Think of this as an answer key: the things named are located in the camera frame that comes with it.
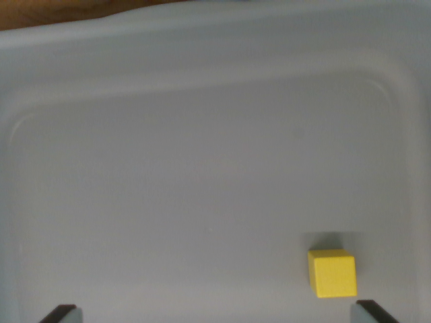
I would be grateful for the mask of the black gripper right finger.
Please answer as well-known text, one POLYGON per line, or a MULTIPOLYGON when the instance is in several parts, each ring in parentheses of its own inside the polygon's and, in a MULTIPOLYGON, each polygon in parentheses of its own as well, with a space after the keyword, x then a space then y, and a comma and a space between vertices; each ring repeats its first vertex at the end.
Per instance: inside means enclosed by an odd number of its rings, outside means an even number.
POLYGON ((372 299, 361 299, 351 306, 351 323, 399 323, 372 299))

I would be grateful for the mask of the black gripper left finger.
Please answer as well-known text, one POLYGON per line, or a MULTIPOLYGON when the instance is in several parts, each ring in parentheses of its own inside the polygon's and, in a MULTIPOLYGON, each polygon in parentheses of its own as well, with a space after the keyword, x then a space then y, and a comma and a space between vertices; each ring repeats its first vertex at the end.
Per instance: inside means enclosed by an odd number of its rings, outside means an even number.
POLYGON ((40 323, 82 323, 83 312, 74 304, 61 304, 48 313, 40 323))

